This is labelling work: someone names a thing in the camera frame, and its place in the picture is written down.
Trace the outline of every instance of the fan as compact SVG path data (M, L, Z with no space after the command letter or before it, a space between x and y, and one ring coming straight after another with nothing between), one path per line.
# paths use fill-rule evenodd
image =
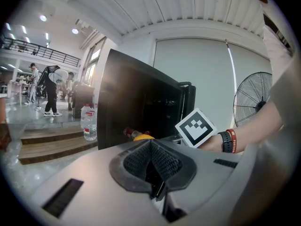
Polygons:
M270 73L254 73L242 81L233 103L233 114L237 127L247 123L267 103L271 87L272 75Z

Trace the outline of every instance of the black bracelet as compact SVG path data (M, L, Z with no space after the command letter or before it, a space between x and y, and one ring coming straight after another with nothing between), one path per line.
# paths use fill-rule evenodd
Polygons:
M226 131L219 132L219 134L222 136L222 152L223 153L232 153L233 149L233 142L230 134Z

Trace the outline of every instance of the balcony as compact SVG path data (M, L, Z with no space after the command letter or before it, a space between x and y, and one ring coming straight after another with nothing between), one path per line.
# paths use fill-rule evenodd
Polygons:
M18 51L21 53L27 53L42 58L47 58L61 62L66 65L72 65L77 67L79 65L79 58L73 57L62 52L46 48L34 43L28 43L22 40L14 40L10 38L1 37L0 48L12 51Z

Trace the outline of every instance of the round ceiling light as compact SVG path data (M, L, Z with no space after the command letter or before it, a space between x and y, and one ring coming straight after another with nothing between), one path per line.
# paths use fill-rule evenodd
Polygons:
M78 33L79 33L79 31L78 31L76 28L74 28L74 29L72 29L72 33L74 33L74 34L78 34Z
M41 15L40 16L40 20L42 20L43 22L45 22L47 20L46 16L45 15Z

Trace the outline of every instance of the wooden step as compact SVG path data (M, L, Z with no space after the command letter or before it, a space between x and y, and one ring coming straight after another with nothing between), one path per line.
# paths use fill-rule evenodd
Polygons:
M71 126L67 128L25 130L23 135L21 136L21 141L23 145L27 145L71 139L76 137L82 137L83 135L83 129L80 126Z
M38 163L72 155L95 146L97 140L86 141L84 137L27 144L21 147L18 159L22 164Z

